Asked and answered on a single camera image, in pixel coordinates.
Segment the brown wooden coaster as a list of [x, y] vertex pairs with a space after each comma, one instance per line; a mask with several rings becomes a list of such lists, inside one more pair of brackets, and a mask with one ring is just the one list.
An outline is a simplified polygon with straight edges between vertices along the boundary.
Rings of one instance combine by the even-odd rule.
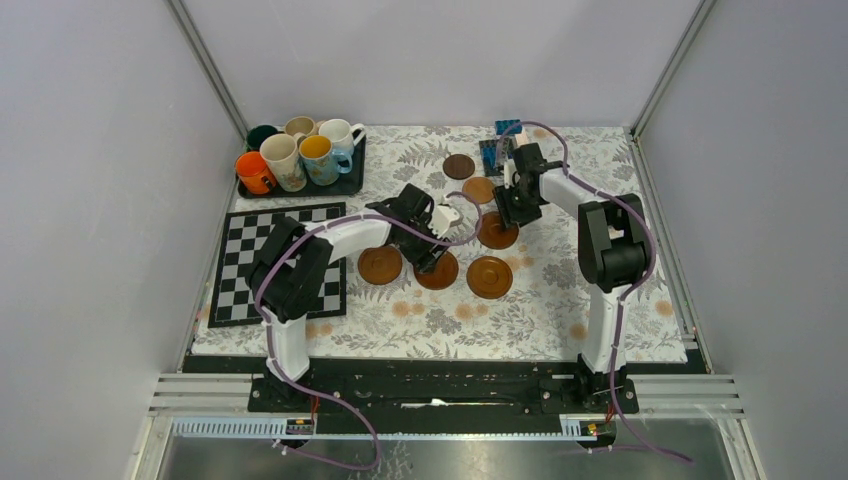
[[470, 290], [484, 299], [498, 299], [506, 295], [513, 284], [513, 271], [502, 259], [483, 256], [468, 267], [466, 282]]
[[413, 271], [416, 281], [425, 289], [443, 290], [454, 284], [459, 274], [459, 263], [451, 252], [445, 252], [430, 273]]
[[386, 285], [402, 272], [403, 257], [392, 246], [365, 249], [359, 256], [357, 268], [360, 276], [369, 284]]
[[494, 250], [504, 250], [511, 247], [518, 239], [517, 226], [506, 227], [497, 211], [487, 212], [482, 217], [482, 226], [478, 233], [479, 242]]

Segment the light wooden coaster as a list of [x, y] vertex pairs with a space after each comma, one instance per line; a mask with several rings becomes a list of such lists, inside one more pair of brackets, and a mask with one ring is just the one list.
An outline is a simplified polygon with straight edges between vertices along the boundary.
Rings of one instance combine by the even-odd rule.
[[471, 177], [467, 179], [462, 191], [478, 204], [487, 204], [494, 199], [495, 184], [487, 177]]

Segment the dark wooden coaster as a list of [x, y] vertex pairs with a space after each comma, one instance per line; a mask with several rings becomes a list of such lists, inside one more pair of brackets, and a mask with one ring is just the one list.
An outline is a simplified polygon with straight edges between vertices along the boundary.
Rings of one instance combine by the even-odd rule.
[[449, 155], [442, 164], [444, 174], [455, 180], [464, 180], [475, 173], [475, 163], [465, 154]]

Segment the black serving tray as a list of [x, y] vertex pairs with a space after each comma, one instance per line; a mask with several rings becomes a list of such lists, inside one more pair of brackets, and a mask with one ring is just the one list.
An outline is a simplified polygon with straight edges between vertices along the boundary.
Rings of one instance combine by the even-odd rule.
[[367, 137], [364, 136], [354, 148], [352, 155], [352, 170], [347, 174], [342, 174], [339, 179], [331, 185], [319, 186], [311, 179], [307, 178], [304, 188], [297, 192], [287, 192], [277, 185], [270, 193], [256, 195], [246, 188], [238, 176], [235, 176], [237, 193], [244, 199], [352, 196], [360, 192], [363, 188], [366, 145]]

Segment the blue mug yellow inside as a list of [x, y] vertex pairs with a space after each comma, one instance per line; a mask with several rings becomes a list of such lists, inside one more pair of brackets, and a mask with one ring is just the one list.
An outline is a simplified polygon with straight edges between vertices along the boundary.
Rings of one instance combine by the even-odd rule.
[[353, 168], [352, 154], [323, 135], [306, 137], [299, 145], [299, 154], [307, 175], [319, 186], [336, 183]]

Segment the white mug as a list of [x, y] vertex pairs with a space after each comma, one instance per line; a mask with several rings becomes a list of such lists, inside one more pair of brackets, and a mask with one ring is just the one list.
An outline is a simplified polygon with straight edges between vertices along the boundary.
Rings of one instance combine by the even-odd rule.
[[362, 123], [350, 124], [344, 119], [330, 119], [319, 125], [318, 133], [327, 137], [337, 149], [352, 153], [365, 138]]

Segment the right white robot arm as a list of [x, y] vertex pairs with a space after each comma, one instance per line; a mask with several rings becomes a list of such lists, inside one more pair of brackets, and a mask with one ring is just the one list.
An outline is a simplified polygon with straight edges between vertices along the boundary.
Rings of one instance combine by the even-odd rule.
[[506, 228], [523, 227], [553, 204], [577, 222], [577, 260], [590, 286], [586, 343], [570, 394], [583, 410], [597, 412], [626, 380], [621, 342], [626, 299], [653, 272], [655, 246], [636, 194], [613, 196], [590, 186], [543, 158], [537, 144], [516, 148], [503, 168], [504, 183], [494, 197]]

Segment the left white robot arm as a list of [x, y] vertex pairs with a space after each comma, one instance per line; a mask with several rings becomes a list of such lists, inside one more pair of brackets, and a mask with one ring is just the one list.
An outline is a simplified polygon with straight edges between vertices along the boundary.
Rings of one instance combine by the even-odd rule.
[[403, 260], [431, 273], [454, 246], [449, 233], [463, 221], [447, 203], [438, 203], [418, 187], [343, 217], [322, 222], [285, 218], [274, 224], [247, 281], [262, 318], [266, 365], [276, 378], [272, 398], [288, 411], [309, 401], [306, 315], [313, 308], [334, 262], [367, 249], [392, 246]]

